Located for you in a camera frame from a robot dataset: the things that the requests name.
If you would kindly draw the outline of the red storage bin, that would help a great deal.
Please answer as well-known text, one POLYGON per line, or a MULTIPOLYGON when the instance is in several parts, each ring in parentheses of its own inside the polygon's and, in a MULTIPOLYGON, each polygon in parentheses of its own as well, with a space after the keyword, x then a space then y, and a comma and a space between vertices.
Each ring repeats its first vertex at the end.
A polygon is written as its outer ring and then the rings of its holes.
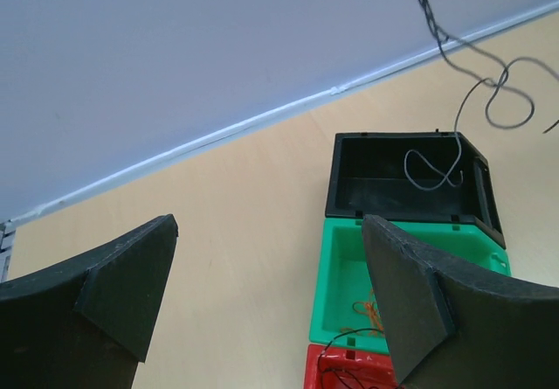
POLYGON ((310 344, 304 389, 398 388, 389 356, 310 344))

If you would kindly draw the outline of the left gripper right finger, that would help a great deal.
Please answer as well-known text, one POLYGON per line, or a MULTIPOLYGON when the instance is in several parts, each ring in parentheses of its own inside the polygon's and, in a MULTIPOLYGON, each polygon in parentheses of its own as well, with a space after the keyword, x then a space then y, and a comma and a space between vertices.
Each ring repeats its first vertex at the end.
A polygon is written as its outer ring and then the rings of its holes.
POLYGON ((557 288, 480 267, 376 215, 362 238, 400 386, 557 387, 557 288))

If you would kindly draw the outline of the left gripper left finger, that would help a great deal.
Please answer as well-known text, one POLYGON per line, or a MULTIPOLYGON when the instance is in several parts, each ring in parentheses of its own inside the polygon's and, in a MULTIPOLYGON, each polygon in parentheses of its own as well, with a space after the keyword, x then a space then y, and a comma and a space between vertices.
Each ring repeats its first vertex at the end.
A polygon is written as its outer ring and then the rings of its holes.
POLYGON ((129 388, 145 362, 178 225, 156 217, 1 285, 3 388, 129 388))

